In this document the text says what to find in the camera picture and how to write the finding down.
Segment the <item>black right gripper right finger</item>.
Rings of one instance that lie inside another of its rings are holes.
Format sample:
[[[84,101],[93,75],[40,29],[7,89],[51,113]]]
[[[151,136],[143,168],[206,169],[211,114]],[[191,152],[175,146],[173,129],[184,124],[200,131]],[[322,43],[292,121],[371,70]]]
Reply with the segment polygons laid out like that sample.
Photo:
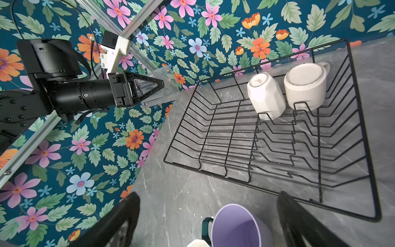
[[[277,199],[280,224],[288,247],[347,247],[285,191]]]

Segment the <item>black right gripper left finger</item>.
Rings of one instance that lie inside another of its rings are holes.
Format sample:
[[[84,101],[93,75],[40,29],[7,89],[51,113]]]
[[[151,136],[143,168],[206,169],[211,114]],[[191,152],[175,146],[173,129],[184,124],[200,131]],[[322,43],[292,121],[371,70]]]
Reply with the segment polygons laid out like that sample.
[[[130,247],[137,227],[141,199],[129,194],[70,247]]]

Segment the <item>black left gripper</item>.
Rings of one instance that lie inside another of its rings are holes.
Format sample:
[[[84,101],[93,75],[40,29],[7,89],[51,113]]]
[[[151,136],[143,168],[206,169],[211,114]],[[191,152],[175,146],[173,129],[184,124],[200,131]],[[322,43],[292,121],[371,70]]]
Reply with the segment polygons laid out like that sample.
[[[108,80],[118,108],[129,108],[164,88],[164,81],[131,72],[108,73]]]

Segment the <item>lilac plastic cup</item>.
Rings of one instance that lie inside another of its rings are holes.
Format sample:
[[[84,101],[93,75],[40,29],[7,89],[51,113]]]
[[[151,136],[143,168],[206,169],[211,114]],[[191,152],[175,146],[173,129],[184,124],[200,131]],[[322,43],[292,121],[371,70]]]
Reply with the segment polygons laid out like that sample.
[[[222,207],[209,225],[212,247],[272,247],[270,228],[238,204]]]

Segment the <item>green mug white inside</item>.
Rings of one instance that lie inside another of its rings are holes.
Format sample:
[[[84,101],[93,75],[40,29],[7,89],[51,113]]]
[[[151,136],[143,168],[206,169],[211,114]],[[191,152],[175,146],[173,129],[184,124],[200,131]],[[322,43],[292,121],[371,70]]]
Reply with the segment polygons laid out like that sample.
[[[202,235],[200,239],[193,240],[187,247],[211,247],[209,236],[209,225],[214,222],[214,218],[207,217],[202,222]]]

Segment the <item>white faceted mug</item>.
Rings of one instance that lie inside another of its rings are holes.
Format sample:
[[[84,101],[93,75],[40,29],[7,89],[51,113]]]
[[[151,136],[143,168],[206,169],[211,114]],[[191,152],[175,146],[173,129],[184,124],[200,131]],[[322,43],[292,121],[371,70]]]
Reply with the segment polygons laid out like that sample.
[[[278,82],[267,72],[257,74],[249,80],[247,93],[261,120],[274,120],[286,109]]]

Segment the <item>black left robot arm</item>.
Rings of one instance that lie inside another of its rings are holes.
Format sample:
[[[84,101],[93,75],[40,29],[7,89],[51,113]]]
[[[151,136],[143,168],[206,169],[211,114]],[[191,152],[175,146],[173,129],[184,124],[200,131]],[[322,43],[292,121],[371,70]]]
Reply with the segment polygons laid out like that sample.
[[[1,152],[5,152],[35,121],[55,111],[70,121],[82,111],[108,107],[129,108],[164,88],[161,79],[124,71],[106,79],[79,79],[87,60],[60,39],[20,40],[22,57],[32,91],[1,92]]]

